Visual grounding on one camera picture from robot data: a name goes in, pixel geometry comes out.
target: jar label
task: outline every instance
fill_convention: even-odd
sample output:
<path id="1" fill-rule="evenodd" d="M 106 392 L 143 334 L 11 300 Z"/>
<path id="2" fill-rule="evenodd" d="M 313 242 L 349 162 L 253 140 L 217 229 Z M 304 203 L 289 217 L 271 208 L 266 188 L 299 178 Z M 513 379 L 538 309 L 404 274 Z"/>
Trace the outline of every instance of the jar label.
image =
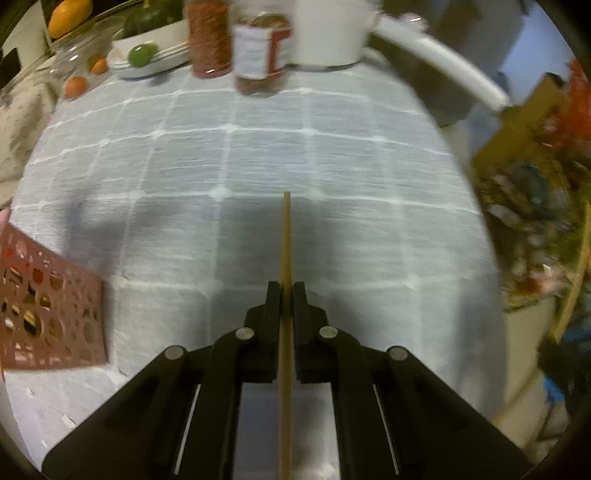
<path id="1" fill-rule="evenodd" d="M 291 27 L 276 28 L 271 34 L 269 73 L 281 73 L 291 59 Z"/>
<path id="2" fill-rule="evenodd" d="M 269 75 L 272 28 L 233 26 L 233 68 L 240 77 L 264 80 Z"/>

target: white tablecloth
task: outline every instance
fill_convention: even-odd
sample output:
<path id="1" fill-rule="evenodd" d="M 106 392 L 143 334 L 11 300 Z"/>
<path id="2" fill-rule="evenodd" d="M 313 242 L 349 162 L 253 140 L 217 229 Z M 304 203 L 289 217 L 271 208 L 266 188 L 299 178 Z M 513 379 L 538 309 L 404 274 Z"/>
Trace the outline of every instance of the white tablecloth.
<path id="1" fill-rule="evenodd" d="M 166 346 L 208 345 L 277 279 L 282 192 L 294 280 L 365 345 L 407 346 L 477 409 L 504 387 L 493 253 L 471 190 L 414 92 L 359 64 L 245 98 L 188 67 L 61 103 L 13 223 L 108 281 L 105 368 L 7 373 L 27 448 L 48 449 Z M 268 388 L 246 386 L 238 478 L 275 478 Z M 328 387 L 295 395 L 299 478 L 336 478 Z M 249 425 L 268 424 L 268 431 Z"/>

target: green squash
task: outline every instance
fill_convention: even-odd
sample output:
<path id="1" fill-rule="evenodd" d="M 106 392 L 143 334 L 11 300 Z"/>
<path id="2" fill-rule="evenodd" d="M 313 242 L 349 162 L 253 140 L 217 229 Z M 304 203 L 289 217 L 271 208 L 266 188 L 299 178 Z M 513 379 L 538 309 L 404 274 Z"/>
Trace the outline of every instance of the green squash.
<path id="1" fill-rule="evenodd" d="M 183 19 L 183 0 L 144 0 L 125 19 L 123 38 L 165 27 Z"/>

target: orange fruit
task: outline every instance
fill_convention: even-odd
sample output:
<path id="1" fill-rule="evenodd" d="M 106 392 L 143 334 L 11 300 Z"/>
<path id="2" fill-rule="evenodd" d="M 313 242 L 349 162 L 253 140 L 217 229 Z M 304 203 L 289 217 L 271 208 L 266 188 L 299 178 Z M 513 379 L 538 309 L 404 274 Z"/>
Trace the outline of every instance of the orange fruit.
<path id="1" fill-rule="evenodd" d="M 64 92 L 66 98 L 78 98 L 88 90 L 88 82 L 84 77 L 72 77 L 66 82 Z"/>
<path id="2" fill-rule="evenodd" d="M 100 75 L 101 73 L 104 73 L 107 71 L 107 61 L 105 58 L 101 58 L 98 59 L 95 64 L 92 66 L 92 68 L 90 69 L 91 73 L 94 73 L 95 75 Z"/>

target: spice jar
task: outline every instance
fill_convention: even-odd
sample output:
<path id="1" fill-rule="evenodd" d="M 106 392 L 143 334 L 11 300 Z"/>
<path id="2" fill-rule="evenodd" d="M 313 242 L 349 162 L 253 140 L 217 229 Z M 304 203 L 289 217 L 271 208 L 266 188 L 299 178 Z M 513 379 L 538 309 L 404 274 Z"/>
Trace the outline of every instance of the spice jar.
<path id="1" fill-rule="evenodd" d="M 193 73 L 221 77 L 232 70 L 232 41 L 226 0 L 186 0 Z"/>
<path id="2" fill-rule="evenodd" d="M 236 88 L 272 95 L 287 81 L 292 28 L 282 2 L 243 0 L 234 11 L 232 47 Z"/>

